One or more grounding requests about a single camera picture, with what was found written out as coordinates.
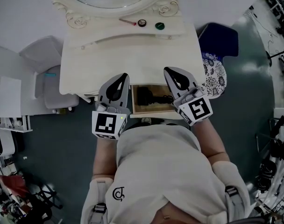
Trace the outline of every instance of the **white marker cube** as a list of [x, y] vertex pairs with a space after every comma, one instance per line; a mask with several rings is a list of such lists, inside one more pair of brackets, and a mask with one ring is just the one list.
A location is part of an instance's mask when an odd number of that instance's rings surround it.
[[194, 98], [178, 107], [177, 111], [184, 120], [192, 126], [213, 114], [213, 110], [207, 95]]
[[127, 124], [126, 114], [92, 111], [92, 133], [98, 138], [117, 140]]

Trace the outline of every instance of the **black and white floral fabric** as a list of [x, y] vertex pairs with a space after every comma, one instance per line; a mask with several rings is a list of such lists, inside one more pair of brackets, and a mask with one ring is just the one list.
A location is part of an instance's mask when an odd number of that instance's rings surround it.
[[227, 85], [227, 75], [219, 57], [210, 53], [202, 53], [206, 82], [202, 84], [202, 91], [209, 99], [218, 98]]

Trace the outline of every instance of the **blue chair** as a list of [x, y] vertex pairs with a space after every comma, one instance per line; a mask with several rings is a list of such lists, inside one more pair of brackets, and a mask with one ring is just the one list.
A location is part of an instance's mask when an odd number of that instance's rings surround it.
[[239, 35], [232, 28], [208, 23], [198, 39], [206, 73], [202, 90], [209, 98], [217, 98], [224, 93], [227, 85], [223, 58], [239, 55]]

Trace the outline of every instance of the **sleeve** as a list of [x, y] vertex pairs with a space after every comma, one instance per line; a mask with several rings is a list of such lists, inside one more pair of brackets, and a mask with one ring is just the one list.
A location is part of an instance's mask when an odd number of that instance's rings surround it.
[[[99, 183], [104, 184], [103, 190], [99, 189]], [[106, 203], [105, 195], [112, 183], [113, 179], [111, 178], [96, 178], [91, 181], [82, 210], [81, 224], [88, 224], [88, 218], [91, 216], [91, 212], [96, 204]]]
[[224, 183], [225, 187], [233, 186], [235, 187], [245, 207], [245, 217], [248, 217], [250, 210], [250, 196], [247, 190], [246, 184], [241, 178], [237, 166], [228, 161], [218, 161], [212, 165], [213, 172]]

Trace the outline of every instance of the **strap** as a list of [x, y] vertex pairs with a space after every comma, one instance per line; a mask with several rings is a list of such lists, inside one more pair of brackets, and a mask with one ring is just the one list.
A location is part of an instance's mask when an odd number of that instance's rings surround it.
[[237, 188], [228, 186], [225, 188], [228, 207], [228, 222], [245, 218], [245, 207]]
[[99, 190], [99, 200], [98, 204], [94, 206], [91, 212], [91, 216], [88, 219], [89, 224], [106, 224], [103, 220], [103, 216], [107, 211], [107, 206], [105, 204], [105, 195], [107, 192], [106, 182], [99, 181], [97, 182], [97, 187]]

